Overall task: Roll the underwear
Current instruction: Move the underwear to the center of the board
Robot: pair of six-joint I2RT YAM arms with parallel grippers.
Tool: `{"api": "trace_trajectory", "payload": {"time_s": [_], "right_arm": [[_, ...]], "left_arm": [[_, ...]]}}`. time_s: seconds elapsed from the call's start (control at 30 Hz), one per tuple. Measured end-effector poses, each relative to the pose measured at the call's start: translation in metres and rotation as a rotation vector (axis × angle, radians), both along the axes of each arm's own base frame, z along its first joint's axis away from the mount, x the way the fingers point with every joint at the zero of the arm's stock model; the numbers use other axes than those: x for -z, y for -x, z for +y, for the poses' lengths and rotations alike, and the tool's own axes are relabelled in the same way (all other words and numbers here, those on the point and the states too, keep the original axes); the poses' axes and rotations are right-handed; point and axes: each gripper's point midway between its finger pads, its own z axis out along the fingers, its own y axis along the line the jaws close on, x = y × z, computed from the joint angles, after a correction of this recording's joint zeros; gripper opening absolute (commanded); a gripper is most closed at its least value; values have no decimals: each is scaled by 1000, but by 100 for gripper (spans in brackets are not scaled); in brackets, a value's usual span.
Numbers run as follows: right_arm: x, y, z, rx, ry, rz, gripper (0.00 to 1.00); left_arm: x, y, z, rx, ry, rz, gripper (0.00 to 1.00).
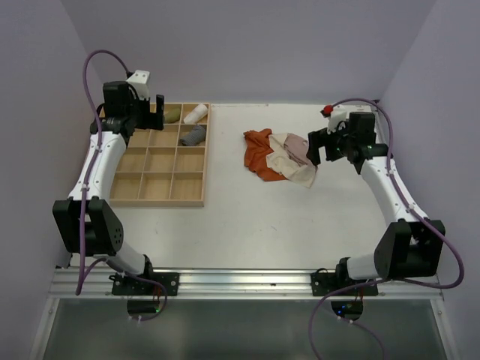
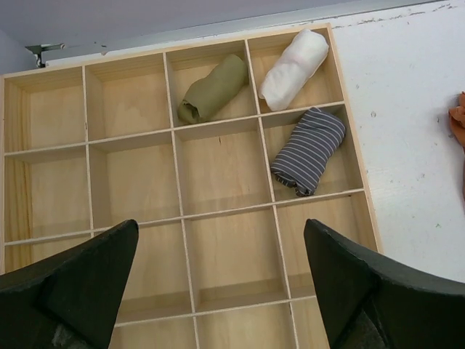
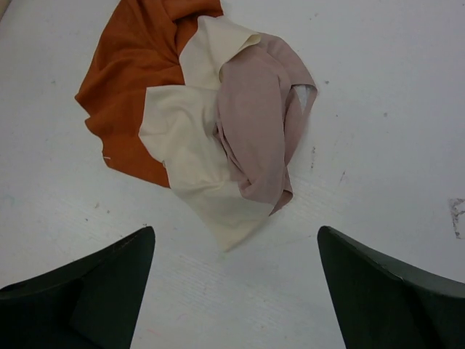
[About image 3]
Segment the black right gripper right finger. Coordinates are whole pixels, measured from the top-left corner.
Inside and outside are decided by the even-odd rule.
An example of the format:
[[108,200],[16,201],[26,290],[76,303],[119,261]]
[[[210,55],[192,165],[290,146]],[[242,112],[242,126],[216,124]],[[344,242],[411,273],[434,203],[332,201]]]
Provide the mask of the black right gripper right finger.
[[464,284],[329,226],[317,240],[346,348],[464,347]]

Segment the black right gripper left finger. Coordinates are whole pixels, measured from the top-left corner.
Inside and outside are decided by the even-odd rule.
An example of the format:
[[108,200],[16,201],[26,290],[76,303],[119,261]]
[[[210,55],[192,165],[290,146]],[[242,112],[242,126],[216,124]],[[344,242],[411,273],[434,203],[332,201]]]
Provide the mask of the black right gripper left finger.
[[145,227],[1,289],[2,348],[130,348],[155,251]]

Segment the orange and cream underwear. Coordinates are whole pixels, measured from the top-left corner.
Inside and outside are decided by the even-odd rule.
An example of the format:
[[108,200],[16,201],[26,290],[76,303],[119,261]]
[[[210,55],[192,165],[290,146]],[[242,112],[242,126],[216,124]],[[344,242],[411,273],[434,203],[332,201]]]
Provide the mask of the orange and cream underwear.
[[220,69],[259,40],[219,1],[121,1],[76,95],[105,163],[171,189],[223,250],[272,211],[242,197],[214,134]]

